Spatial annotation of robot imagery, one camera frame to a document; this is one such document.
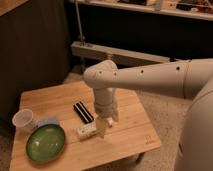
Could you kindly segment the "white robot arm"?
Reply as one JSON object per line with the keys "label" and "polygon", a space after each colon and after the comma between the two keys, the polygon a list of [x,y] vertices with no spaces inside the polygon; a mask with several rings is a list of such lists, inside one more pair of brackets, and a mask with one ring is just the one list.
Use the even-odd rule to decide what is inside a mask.
{"label": "white robot arm", "polygon": [[213,171],[213,59],[126,69],[105,60],[87,68],[84,81],[93,89],[94,108],[102,118],[116,113],[117,88],[190,99],[174,171]]}

